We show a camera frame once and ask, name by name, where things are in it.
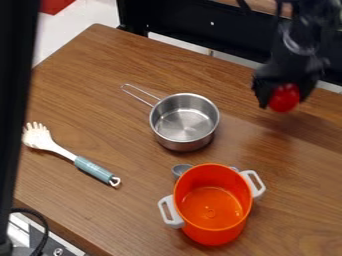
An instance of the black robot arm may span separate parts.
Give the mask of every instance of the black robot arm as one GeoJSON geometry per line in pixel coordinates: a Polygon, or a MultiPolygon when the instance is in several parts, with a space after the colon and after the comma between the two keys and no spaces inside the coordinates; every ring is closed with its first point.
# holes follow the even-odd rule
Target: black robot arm
{"type": "Polygon", "coordinates": [[[252,89],[261,108],[266,108],[275,89],[297,85],[303,102],[314,90],[329,60],[318,56],[322,42],[341,23],[341,0],[275,0],[279,16],[284,3],[292,5],[292,19],[279,24],[271,59],[256,70],[252,89]]]}

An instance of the wire handle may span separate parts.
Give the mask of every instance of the wire handle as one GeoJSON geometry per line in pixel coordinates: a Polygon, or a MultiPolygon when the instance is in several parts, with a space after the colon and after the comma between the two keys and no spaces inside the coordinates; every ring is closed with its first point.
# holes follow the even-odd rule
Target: wire handle
{"type": "Polygon", "coordinates": [[[154,105],[153,105],[152,103],[149,103],[148,101],[143,100],[142,98],[138,97],[138,96],[135,95],[134,93],[132,93],[132,92],[130,92],[130,91],[127,91],[127,90],[125,89],[125,87],[131,87],[131,88],[133,88],[133,89],[135,89],[135,90],[137,90],[137,91],[139,91],[139,92],[142,92],[142,93],[144,93],[144,94],[150,96],[151,98],[154,98],[154,99],[156,99],[156,100],[158,100],[158,101],[161,100],[161,99],[159,99],[158,97],[154,96],[153,94],[148,93],[148,92],[144,91],[143,89],[140,89],[140,88],[138,88],[138,87],[136,87],[136,86],[134,86],[134,85],[131,85],[131,84],[124,84],[124,85],[121,86],[121,90],[123,90],[125,93],[127,93],[127,94],[131,95],[132,97],[136,98],[137,100],[139,100],[139,101],[145,103],[146,105],[150,106],[151,108],[154,107],[154,105]]]}

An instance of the slotted spatula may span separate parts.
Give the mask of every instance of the slotted spatula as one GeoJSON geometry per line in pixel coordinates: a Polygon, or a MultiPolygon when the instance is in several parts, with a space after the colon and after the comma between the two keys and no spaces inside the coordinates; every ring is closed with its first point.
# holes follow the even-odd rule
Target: slotted spatula
{"type": "Polygon", "coordinates": [[[116,177],[106,169],[81,156],[76,156],[68,150],[57,145],[53,141],[50,131],[41,123],[27,123],[26,127],[24,127],[22,141],[28,147],[52,151],[64,156],[67,159],[70,159],[79,169],[114,188],[117,188],[121,183],[121,179],[119,177],[116,177]]]}

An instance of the wooden table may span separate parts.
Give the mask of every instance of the wooden table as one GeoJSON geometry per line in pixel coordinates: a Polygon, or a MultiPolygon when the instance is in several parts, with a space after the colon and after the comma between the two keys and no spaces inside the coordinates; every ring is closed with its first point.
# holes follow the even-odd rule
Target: wooden table
{"type": "Polygon", "coordinates": [[[64,159],[23,148],[16,205],[44,214],[57,234],[93,255],[342,255],[342,96],[316,90],[298,110],[258,108],[252,70],[94,25],[35,69],[29,121],[123,180],[114,190],[64,159]],[[194,92],[221,111],[207,148],[173,153],[124,83],[163,97],[194,92]],[[205,162],[257,170],[268,192],[239,239],[219,248],[167,228],[157,202],[170,168],[205,162]]]}

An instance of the white floor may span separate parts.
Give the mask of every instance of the white floor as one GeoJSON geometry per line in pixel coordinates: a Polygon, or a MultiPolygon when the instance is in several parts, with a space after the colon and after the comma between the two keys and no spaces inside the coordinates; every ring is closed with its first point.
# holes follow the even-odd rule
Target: white floor
{"type": "MultiPolygon", "coordinates": [[[[49,57],[60,47],[94,23],[117,27],[119,25],[116,0],[76,0],[55,16],[39,15],[38,35],[36,42],[34,65],[49,57]]],[[[208,54],[208,49],[176,39],[151,33],[150,38],[173,44],[178,47],[208,54]]],[[[221,52],[214,52],[214,57],[256,68],[260,64],[221,52]]],[[[334,84],[320,82],[319,87],[342,93],[342,88],[334,84]]]]}

